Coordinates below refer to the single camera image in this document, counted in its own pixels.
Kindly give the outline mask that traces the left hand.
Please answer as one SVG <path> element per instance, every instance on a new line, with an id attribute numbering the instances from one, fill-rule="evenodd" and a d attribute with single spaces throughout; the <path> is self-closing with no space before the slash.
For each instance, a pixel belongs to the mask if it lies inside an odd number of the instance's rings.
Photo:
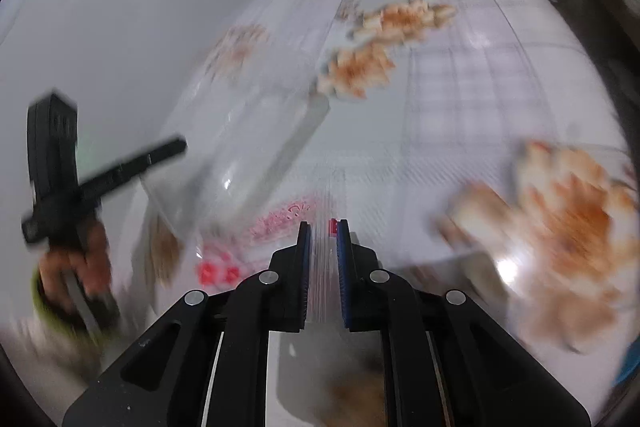
<path id="1" fill-rule="evenodd" d="M 98 220 L 89 223 L 86 251 L 53 248 L 39 260 L 38 270 L 44 295 L 49 303 L 73 313 L 76 307 L 66 289 L 63 273 L 72 271 L 84 286 L 87 296 L 97 296 L 111 289 L 112 269 L 104 226 Z"/>

